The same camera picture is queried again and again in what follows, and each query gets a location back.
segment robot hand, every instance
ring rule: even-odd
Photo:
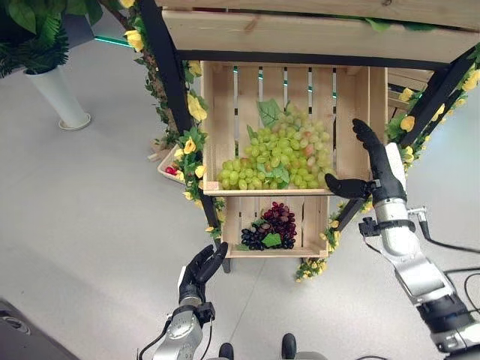
[[[214,253],[213,245],[205,247],[185,267],[178,287],[180,305],[206,301],[205,284],[218,270],[227,255],[228,244],[223,242]]]

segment red fruit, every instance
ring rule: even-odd
[[[170,175],[177,175],[177,170],[173,169],[171,166],[167,166],[165,169],[165,173]]]

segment black metal frame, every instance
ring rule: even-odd
[[[190,129],[193,125],[188,112],[185,75],[181,60],[302,63],[434,70],[435,72],[428,82],[427,89],[410,112],[410,115],[415,116],[415,126],[409,133],[406,133],[405,137],[400,141],[403,147],[412,145],[424,130],[427,134],[433,131],[443,115],[439,117],[438,121],[430,122],[430,120],[442,104],[445,104],[445,114],[457,100],[461,91],[454,91],[455,86],[461,81],[464,74],[474,62],[473,58],[468,59],[473,48],[469,49],[451,64],[362,56],[207,50],[178,51],[162,17],[162,9],[155,4],[155,0],[139,1],[139,9],[142,14],[145,29],[147,33],[150,34],[148,38],[149,45],[159,64],[157,75],[162,79],[163,85],[165,86],[169,108],[172,110],[175,123],[180,132]],[[345,205],[339,217],[340,224],[338,229],[340,231],[353,219],[355,214],[362,208],[364,202],[363,199],[354,199]],[[219,223],[213,198],[202,195],[202,204],[208,224],[212,227],[217,227]],[[216,240],[215,244],[218,246],[219,242],[219,240]],[[223,263],[223,270],[230,272],[230,259],[226,259]]]

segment white planter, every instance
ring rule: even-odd
[[[63,130],[79,130],[87,126],[92,117],[84,112],[65,80],[60,67],[36,75],[25,74],[39,92],[48,100],[61,120],[58,126]]]

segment white floor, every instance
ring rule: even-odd
[[[160,128],[132,58],[98,42],[72,50],[65,72],[94,118],[79,132],[57,128],[21,72],[0,80],[0,296],[85,360],[133,359],[176,306],[180,266],[210,242],[203,213],[146,160]],[[409,203],[429,207],[432,236],[477,247],[479,104],[477,89],[408,178]],[[300,350],[332,360],[443,359],[357,229],[347,227],[328,271],[307,283],[293,280],[294,259],[236,260],[231,274],[219,271],[207,290],[217,310],[209,355],[231,341],[237,359],[277,359],[293,332]],[[443,269],[479,264],[422,247]],[[480,280],[470,288],[479,303]]]

